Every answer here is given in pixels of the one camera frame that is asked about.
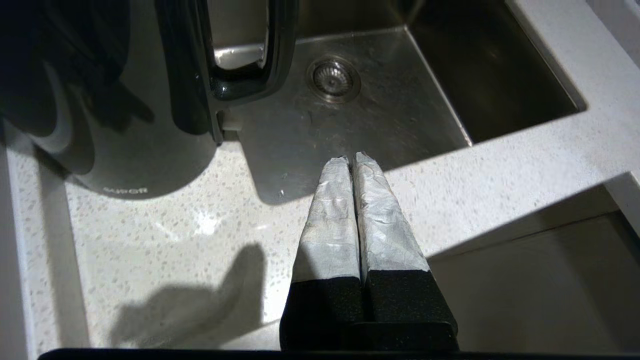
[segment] white quartz countertop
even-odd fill
[[[584,1],[515,6],[587,110],[387,172],[426,256],[640,168],[640,70]],[[51,266],[51,240],[59,234],[46,224],[48,185],[34,176],[46,169],[29,147],[18,141],[8,159],[33,357],[70,346],[64,314],[54,309],[73,290],[55,286],[61,270]],[[156,199],[64,186],[87,333],[72,345],[214,347],[277,329],[310,197],[261,202],[240,143],[224,143],[198,179]],[[76,266],[68,260],[63,268]],[[239,346],[277,343],[260,336]]]

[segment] gray tape wrapping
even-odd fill
[[[353,165],[362,282],[369,270],[423,270],[429,265],[378,163],[362,152]]]
[[[349,160],[324,166],[293,264],[292,282],[360,278],[358,228]]]

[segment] stainless steel sink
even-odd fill
[[[585,108],[502,1],[302,1],[299,27],[284,87],[224,114],[267,204],[312,193],[331,157],[389,170]],[[214,39],[216,61],[259,57],[259,29]]]

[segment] black kettle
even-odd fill
[[[207,167],[222,141],[216,112],[282,86],[298,14],[296,0],[269,0],[264,58],[225,70],[206,0],[2,7],[1,114],[85,186],[126,199],[172,192]]]

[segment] drain strainer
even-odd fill
[[[360,92],[360,76],[340,58],[315,61],[307,69],[307,83],[318,97],[328,102],[347,102]]]

